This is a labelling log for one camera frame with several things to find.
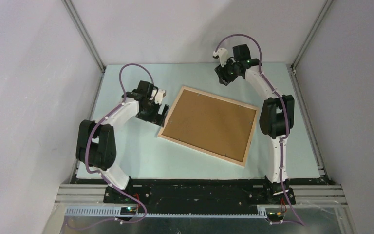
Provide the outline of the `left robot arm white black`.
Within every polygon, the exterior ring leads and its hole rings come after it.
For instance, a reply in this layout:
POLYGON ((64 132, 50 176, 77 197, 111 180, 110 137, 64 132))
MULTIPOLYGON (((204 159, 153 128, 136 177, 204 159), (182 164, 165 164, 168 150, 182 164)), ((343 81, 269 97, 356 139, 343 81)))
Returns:
POLYGON ((106 183, 117 188, 115 196, 123 203, 134 198, 134 189, 128 186, 130 177, 115 161, 117 147, 115 130, 135 117, 160 127, 164 126, 169 105, 162 104, 166 91, 147 81, 126 92, 118 105, 99 121, 83 120, 78 129, 76 158, 85 164, 90 174, 99 174, 106 183))

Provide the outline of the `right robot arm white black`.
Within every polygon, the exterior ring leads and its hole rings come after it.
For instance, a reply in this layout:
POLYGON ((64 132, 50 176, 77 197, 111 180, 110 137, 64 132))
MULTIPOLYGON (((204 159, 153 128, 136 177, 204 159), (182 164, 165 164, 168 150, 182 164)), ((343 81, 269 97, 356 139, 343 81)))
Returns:
POLYGON ((227 86, 242 77, 263 100, 259 126, 268 138, 269 152, 269 167, 265 176, 267 188, 263 196, 268 203, 276 204, 289 190, 286 147, 290 130, 294 126, 295 99, 273 85, 262 69, 261 59, 252 58, 246 44, 234 46, 233 56, 218 46, 212 56, 220 63, 215 68, 220 84, 227 86))

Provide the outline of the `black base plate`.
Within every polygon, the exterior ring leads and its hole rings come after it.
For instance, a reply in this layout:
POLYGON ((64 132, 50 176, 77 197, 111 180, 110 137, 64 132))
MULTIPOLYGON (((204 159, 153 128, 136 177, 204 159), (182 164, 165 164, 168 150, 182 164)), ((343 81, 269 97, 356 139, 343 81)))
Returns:
POLYGON ((148 215, 256 215, 261 205, 296 203, 293 189, 271 195, 266 179, 132 179, 124 192, 126 197, 108 186, 106 204, 135 204, 148 215))

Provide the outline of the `right aluminium corner rail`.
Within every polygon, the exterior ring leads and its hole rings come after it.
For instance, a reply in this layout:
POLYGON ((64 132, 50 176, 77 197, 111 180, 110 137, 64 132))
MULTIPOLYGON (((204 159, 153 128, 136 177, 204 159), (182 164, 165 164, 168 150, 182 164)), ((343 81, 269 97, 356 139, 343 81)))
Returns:
POLYGON ((303 41, 302 46, 298 50, 293 62, 291 63, 291 68, 292 69, 296 69, 297 66, 300 64, 304 54, 308 50, 308 48, 309 48, 311 42, 313 41, 315 35, 317 34, 321 25, 323 24, 323 21, 325 20, 325 18, 329 14, 329 11, 331 10, 331 7, 333 6, 334 2, 335 2, 334 0, 326 0, 324 2, 324 4, 323 4, 322 8, 320 9, 316 19, 313 22, 312 27, 310 28, 306 38, 303 41))

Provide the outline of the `aluminium corner rail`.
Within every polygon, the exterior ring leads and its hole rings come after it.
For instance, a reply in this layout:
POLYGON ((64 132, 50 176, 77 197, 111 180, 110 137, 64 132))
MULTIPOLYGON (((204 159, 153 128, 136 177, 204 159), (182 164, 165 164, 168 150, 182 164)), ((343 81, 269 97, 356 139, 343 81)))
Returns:
POLYGON ((61 1, 65 7, 65 9, 67 10, 68 14, 70 15, 70 18, 72 20, 72 22, 74 23, 78 33, 80 34, 84 44, 86 45, 90 55, 92 56, 92 58, 94 59, 97 67, 99 68, 99 70, 104 73, 105 70, 106 70, 106 65, 104 64, 104 62, 102 61, 102 58, 88 32, 88 30, 86 29, 86 26, 83 22, 83 20, 81 19, 80 17, 80 14, 77 10, 77 8, 75 7, 74 3, 72 0, 62 0, 61 1))
POLYGON ((333 6, 334 2, 335 2, 334 0, 326 0, 324 2, 324 4, 323 4, 322 8, 320 9, 316 19, 313 22, 312 27, 310 28, 306 38, 303 41, 302 46, 298 50, 293 62, 291 63, 291 68, 292 69, 296 69, 297 66, 300 64, 304 54, 308 50, 308 48, 309 48, 311 42, 313 41, 315 35, 317 34, 321 25, 323 24, 323 21, 325 20, 325 18, 329 14, 329 11, 331 10, 331 7, 333 6))

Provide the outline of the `left aluminium corner rail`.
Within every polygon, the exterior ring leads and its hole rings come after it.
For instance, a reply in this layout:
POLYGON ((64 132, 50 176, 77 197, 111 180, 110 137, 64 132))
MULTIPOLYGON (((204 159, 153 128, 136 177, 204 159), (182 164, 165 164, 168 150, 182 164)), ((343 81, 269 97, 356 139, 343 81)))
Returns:
POLYGON ((61 1, 65 7, 65 9, 67 10, 68 14, 70 15, 70 18, 72 20, 72 22, 74 23, 78 33, 80 34, 84 44, 86 45, 90 55, 92 56, 92 58, 94 59, 97 67, 99 68, 99 70, 104 73, 105 70, 106 70, 106 65, 104 64, 104 62, 102 61, 102 58, 88 32, 88 30, 86 29, 86 26, 83 22, 83 20, 81 19, 80 17, 80 14, 77 10, 77 8, 75 7, 74 3, 72 0, 62 0, 61 1))

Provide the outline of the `front aluminium rail frame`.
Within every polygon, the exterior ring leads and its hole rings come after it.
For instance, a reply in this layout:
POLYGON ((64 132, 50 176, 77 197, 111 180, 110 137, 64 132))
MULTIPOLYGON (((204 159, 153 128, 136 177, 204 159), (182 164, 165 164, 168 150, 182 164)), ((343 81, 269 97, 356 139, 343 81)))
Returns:
POLYGON ((125 196, 100 180, 63 184, 44 233, 61 231, 67 213, 117 218, 158 216, 265 217, 301 215, 303 209, 334 209, 339 229, 355 234, 340 185, 320 179, 294 179, 286 193, 274 195, 260 179, 135 179, 125 196))

